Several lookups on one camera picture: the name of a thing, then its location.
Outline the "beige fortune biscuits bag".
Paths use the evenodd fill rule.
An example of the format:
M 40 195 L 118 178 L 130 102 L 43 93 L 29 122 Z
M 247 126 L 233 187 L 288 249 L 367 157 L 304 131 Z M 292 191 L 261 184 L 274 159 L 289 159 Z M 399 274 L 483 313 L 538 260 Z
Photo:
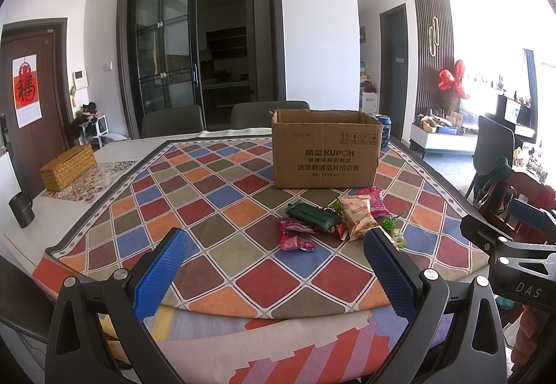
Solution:
M 379 226 L 371 214 L 368 195 L 342 196 L 338 200 L 346 221 L 349 241 L 361 239 L 367 231 Z

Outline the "red yogurt hawthorn snack bag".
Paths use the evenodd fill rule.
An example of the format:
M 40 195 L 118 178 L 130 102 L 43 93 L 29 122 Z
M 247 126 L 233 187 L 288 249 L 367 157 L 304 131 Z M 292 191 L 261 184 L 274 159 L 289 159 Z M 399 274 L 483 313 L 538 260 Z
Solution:
M 315 250 L 314 243 L 310 240 L 315 230 L 309 225 L 295 218 L 279 218 L 278 228 L 280 235 L 280 250 L 300 250 L 312 252 Z

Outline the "dark green snack pouch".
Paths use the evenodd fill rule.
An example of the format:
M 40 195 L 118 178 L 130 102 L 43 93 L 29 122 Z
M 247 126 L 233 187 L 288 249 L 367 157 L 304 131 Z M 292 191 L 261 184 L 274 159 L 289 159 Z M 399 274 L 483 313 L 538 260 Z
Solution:
M 335 226 L 341 223 L 334 212 L 302 201 L 286 206 L 286 214 L 326 232 L 335 231 Z

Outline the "green lollipop candy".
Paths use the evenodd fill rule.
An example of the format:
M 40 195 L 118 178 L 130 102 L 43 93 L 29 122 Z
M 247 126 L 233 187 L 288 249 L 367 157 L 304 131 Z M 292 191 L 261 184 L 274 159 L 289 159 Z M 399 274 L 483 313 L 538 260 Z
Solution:
M 400 227 L 399 223 L 401 222 L 401 218 L 404 214 L 405 214 L 405 212 L 402 211 L 400 214 L 380 217 L 379 218 L 380 226 L 388 234 L 391 234 L 393 231 L 395 231 L 396 229 L 398 229 Z

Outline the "colourful diamond pattern tablecloth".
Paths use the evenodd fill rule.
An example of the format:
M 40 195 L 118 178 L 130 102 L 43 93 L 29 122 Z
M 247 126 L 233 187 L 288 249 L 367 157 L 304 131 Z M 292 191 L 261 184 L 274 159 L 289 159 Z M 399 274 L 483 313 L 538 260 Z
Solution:
M 162 144 L 46 250 L 36 282 L 54 295 L 71 275 L 103 281 L 181 228 L 187 253 L 168 306 L 268 319 L 384 306 L 361 242 L 318 232 L 310 251 L 280 248 L 278 222 L 290 205 L 333 206 L 344 190 L 278 189 L 271 160 L 267 137 Z

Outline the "pink snack packet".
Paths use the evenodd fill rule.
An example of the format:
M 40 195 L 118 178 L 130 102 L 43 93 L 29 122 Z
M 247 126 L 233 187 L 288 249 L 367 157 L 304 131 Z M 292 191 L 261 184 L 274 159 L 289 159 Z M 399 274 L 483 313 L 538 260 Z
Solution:
M 374 218 L 388 217 L 391 215 L 385 206 L 384 192 L 382 189 L 379 189 L 377 186 L 372 186 L 366 189 L 357 189 L 356 194 L 369 197 L 370 213 Z

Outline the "dark chair at right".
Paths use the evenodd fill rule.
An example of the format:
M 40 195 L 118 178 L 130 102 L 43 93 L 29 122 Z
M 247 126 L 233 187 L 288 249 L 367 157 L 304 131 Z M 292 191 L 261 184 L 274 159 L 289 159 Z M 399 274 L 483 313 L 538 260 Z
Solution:
M 466 191 L 466 197 L 474 190 L 480 176 L 486 176 L 495 169 L 499 158 L 505 157 L 512 166 L 514 150 L 514 132 L 496 121 L 480 116 L 477 144 L 473 154 L 475 175 Z

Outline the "grey dining chair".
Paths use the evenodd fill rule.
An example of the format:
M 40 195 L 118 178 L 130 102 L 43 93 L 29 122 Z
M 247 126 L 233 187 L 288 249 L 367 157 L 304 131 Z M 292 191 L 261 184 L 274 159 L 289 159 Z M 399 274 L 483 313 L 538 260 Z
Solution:
M 305 101 L 265 101 L 240 103 L 231 112 L 231 128 L 271 127 L 273 112 L 277 109 L 310 109 Z
M 190 105 L 147 113 L 142 121 L 141 136 L 162 137 L 199 133 L 204 130 L 201 108 Z

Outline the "white tv cabinet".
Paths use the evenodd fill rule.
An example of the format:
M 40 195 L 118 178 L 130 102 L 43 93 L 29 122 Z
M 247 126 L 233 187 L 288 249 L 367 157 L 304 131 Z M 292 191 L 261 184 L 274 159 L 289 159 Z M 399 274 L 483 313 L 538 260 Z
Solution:
M 475 134 L 450 135 L 429 133 L 413 124 L 410 133 L 410 149 L 419 152 L 424 158 L 428 153 L 455 153 L 472 156 L 478 136 Z

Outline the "white stool with bag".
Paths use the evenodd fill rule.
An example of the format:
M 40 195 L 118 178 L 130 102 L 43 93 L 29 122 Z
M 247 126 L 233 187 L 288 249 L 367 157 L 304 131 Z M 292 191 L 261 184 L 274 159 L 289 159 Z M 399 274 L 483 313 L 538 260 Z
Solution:
M 101 115 L 94 102 L 83 105 L 74 119 L 81 145 L 90 144 L 94 150 L 103 147 L 104 134 L 108 132 L 106 116 Z

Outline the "red flower decoration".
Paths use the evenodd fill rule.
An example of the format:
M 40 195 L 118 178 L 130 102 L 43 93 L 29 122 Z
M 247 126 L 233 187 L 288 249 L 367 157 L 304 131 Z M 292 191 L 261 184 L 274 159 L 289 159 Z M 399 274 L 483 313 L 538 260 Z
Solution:
M 442 69 L 438 76 L 439 82 L 437 84 L 438 89 L 441 92 L 455 92 L 460 98 L 468 99 L 468 94 L 465 90 L 463 79 L 465 76 L 465 66 L 463 60 L 457 60 L 455 62 L 455 71 L 450 72 L 449 69 Z

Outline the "black cup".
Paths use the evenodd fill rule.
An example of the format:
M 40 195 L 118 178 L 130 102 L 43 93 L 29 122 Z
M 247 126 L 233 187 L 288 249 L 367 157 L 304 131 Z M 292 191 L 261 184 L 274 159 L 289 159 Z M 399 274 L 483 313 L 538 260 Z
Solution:
M 33 211 L 33 199 L 24 191 L 14 195 L 8 202 L 9 208 L 17 223 L 22 229 L 29 226 L 35 219 Z

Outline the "brown cardboard box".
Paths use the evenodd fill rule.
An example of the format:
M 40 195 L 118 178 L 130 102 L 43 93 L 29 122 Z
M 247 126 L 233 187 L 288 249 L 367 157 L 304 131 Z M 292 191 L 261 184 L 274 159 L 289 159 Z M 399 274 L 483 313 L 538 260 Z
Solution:
M 360 189 L 374 184 L 383 125 L 353 110 L 277 109 L 272 115 L 274 185 Z

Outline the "blue pepsi can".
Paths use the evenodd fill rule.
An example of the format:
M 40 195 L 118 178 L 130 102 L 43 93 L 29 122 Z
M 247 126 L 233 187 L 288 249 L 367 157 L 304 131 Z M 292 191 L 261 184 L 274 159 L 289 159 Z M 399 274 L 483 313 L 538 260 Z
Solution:
M 377 114 L 376 119 L 382 126 L 381 148 L 384 149 L 386 146 L 388 146 L 388 142 L 390 139 L 391 126 L 392 126 L 391 119 L 389 116 L 381 115 L 381 114 Z

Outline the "white storage shelf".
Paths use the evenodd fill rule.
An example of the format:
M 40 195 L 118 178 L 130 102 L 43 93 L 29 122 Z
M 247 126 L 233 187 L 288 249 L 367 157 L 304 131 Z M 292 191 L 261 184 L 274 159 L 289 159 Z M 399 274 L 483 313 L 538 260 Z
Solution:
M 360 110 L 370 116 L 378 113 L 379 97 L 367 73 L 360 75 Z

